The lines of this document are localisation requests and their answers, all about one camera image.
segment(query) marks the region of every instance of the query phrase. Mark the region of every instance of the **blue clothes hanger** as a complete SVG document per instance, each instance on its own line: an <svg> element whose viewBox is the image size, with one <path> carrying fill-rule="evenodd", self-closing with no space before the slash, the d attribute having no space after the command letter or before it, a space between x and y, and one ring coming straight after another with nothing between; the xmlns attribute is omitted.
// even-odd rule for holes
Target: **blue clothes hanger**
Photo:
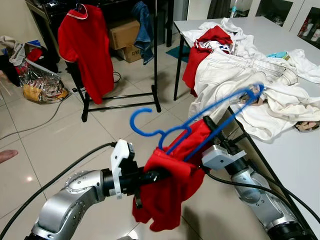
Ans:
<svg viewBox="0 0 320 240"><path fill-rule="evenodd" d="M168 129L167 131L163 131L161 129L158 129L154 132L144 132L142 130L140 130L139 128L136 127L135 124L135 118L140 114L140 113L151 113L152 109L148 108L148 107L143 107L140 108L138 110L136 110L130 117L130 126L132 128L133 131L135 131L137 134L144 136L144 137L152 137L155 136L157 134L161 135L161 138L159 140L158 143L158 147L159 149L163 150L163 142L165 140L165 138L172 132L174 131L178 131L178 130L186 130L186 133L166 152L167 155L169 155L170 153L172 153L172 151L184 140L186 139L192 132L191 128L190 128L190 124L193 123L194 120L196 120L198 117L201 117L205 112L207 112L208 110L217 107L218 105L220 105L221 103L223 103L224 101L227 101L235 96L242 96L244 94L247 94L249 96L249 100L244 104L244 106L242 108L240 108L237 112L235 112L234 114L232 114L226 121L224 121L222 124L220 124L220 126L214 130L207 138L204 142L202 142L199 146L197 146L196 149L194 149L185 159L184 161L187 162L197 151L199 151L204 145L206 145L211 139L213 139L220 131L222 131L222 129L224 129L229 123L231 123L231 121L236 117L237 114L239 114L245 107L247 107L248 105L252 104L254 101L256 101L260 95L262 94L263 90L265 89L265 86L263 84L253 84L253 87L256 87L257 89L259 89L258 93L254 93L250 88L244 88L241 90L238 90L232 94L230 94L229 96L226 96L224 98L222 98L221 100L210 104L209 106L205 107L202 111L200 111L199 113L197 113L196 115L192 116L191 118L189 118L186 122L184 122L181 125L172 127L170 129Z"/></svg>

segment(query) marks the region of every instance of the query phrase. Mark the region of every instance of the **white table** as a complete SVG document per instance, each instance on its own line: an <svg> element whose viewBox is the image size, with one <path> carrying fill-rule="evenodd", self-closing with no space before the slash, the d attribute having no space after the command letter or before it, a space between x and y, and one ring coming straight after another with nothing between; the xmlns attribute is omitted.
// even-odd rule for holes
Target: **white table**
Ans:
<svg viewBox="0 0 320 240"><path fill-rule="evenodd" d="M221 19L175 21L174 24L179 32L183 32L198 29L203 22L212 21L220 23ZM256 17L254 20L234 18L232 22L237 27L241 27L245 34L254 35L255 46L264 54L303 49L311 62L320 65L319 49L264 17ZM178 80L180 64L181 62L178 62ZM311 97L320 96L320 84L302 78L299 79L299 82ZM300 133L292 128L280 134L270 143L256 138L252 138L251 143L260 151L281 183L320 216L320 130ZM296 205L320 239L318 222L298 202Z"/></svg>

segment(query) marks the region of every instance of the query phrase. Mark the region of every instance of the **person's foot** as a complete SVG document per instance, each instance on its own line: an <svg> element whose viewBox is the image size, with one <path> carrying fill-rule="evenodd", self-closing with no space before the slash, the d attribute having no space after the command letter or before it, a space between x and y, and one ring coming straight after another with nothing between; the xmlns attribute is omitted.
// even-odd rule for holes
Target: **person's foot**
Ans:
<svg viewBox="0 0 320 240"><path fill-rule="evenodd" d="M4 150L0 152L0 164L13 158L16 156L19 152L17 150Z"/></svg>

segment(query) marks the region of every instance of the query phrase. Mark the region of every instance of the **red clothing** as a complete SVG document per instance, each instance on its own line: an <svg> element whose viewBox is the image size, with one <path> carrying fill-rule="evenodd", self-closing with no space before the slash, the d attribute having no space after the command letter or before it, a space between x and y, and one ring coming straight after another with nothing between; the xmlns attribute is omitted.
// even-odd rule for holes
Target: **red clothing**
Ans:
<svg viewBox="0 0 320 240"><path fill-rule="evenodd" d="M191 88L191 94L197 96L195 91L195 78L199 64L212 52L211 48L200 47L197 42L218 41L220 44L232 44L231 37L219 26L209 29L204 35L198 38L190 50L188 64L183 74L183 81Z"/></svg>
<svg viewBox="0 0 320 240"><path fill-rule="evenodd" d="M190 198L201 186L205 173L199 168L202 161L202 152L196 153L188 162L183 160L211 133L203 120L191 126L191 135L186 138L175 150L166 155L164 151L174 145L185 132L180 134L164 151L155 149L144 166L143 171L164 168L171 173L158 182L140 187L140 197L143 208L137 209L133 200L132 214L137 222L147 223L151 218L153 223L150 229L155 232L171 230L180 225L181 204Z"/></svg>
<svg viewBox="0 0 320 240"><path fill-rule="evenodd" d="M61 57L77 62L82 83L94 103L114 88L113 65L109 54L109 38L100 8L81 5L80 12L70 10L58 30Z"/></svg>

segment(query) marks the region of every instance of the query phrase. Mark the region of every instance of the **plastic bag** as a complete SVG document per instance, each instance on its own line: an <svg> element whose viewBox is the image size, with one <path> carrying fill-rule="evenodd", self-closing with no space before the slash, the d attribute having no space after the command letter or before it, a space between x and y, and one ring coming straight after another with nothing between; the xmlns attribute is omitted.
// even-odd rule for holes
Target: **plastic bag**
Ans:
<svg viewBox="0 0 320 240"><path fill-rule="evenodd" d="M69 94L59 75L28 59L23 60L18 71L23 95L28 100L37 103L57 103Z"/></svg>

